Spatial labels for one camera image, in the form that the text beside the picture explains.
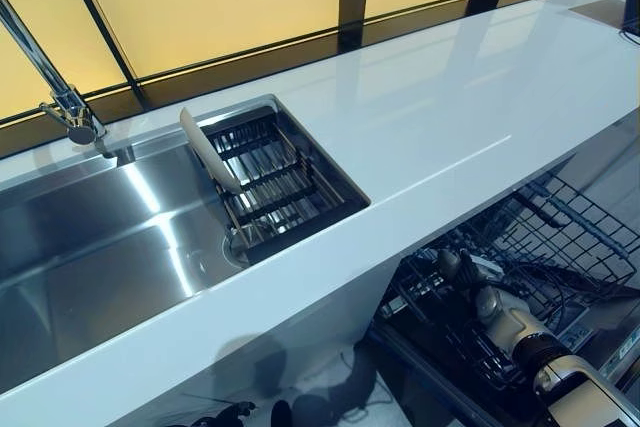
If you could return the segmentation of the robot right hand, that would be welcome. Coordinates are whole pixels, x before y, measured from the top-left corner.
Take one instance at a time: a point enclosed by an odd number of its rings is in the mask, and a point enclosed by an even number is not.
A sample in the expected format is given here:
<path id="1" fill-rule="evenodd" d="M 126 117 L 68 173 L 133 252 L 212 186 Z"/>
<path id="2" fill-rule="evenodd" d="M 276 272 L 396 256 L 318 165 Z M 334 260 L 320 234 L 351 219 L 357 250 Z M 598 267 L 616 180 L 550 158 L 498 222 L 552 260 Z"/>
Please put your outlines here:
<path id="1" fill-rule="evenodd" d="M 500 281 L 504 274 L 491 262 L 476 263 L 465 250 L 459 253 L 441 249 L 437 254 L 437 267 L 441 277 L 455 290 L 472 294 L 491 282 Z"/>

